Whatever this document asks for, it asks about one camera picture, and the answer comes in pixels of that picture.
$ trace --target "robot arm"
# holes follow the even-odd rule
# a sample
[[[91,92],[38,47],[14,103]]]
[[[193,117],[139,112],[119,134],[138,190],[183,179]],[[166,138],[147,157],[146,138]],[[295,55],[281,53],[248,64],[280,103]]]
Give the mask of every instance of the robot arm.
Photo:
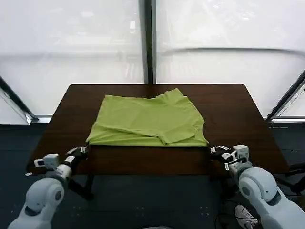
[[[8,229],[51,229],[51,220],[62,202],[69,179],[79,162],[87,159],[87,149],[74,148],[67,154],[68,157],[60,165],[57,154],[49,154],[35,161],[36,166],[45,166],[52,171],[30,187],[19,216]]]
[[[261,217],[264,229],[303,229],[305,213],[287,199],[268,171],[253,167],[249,162],[249,149],[234,146],[226,168],[238,184],[242,195],[250,201]]]

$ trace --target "wooden table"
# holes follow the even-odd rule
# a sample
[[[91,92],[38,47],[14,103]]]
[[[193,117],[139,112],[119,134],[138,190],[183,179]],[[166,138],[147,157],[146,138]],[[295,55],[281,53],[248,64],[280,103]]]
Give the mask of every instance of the wooden table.
[[[83,146],[106,94],[153,98],[179,88],[203,118],[204,136],[212,146],[247,145],[255,166],[272,173],[289,171],[284,157],[242,84],[71,85],[27,164],[33,174],[45,172],[33,161],[49,153],[64,154]],[[91,146],[78,174],[222,175],[224,166],[211,162],[204,148]]]

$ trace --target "white shoe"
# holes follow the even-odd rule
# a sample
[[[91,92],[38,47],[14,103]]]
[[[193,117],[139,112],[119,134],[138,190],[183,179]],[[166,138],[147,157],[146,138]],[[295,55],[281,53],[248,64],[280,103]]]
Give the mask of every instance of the white shoe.
[[[258,223],[258,220],[254,219],[250,212],[242,205],[237,205],[235,207],[235,216],[238,217],[236,218],[237,222],[243,229],[253,229],[255,224]]]

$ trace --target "folded shirt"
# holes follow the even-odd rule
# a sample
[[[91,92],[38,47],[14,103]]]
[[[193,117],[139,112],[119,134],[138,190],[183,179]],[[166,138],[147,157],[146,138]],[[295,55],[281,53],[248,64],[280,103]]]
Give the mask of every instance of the folded shirt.
[[[207,146],[204,119],[178,89],[153,99],[106,95],[87,142],[111,146]]]

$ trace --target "cable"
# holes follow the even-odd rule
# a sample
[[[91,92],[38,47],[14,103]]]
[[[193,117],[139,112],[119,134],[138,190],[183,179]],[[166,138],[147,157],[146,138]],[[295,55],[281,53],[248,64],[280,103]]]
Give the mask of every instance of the cable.
[[[290,194],[286,194],[286,193],[283,193],[285,196],[288,196],[288,197],[300,197],[302,194],[293,194],[293,195],[290,195]]]
[[[227,201],[227,202],[235,203],[235,204],[237,204],[237,205],[239,205],[239,204],[242,205],[241,203],[238,203],[238,202],[236,202],[236,201],[234,201],[234,200],[225,199],[224,202],[226,202],[226,201]]]

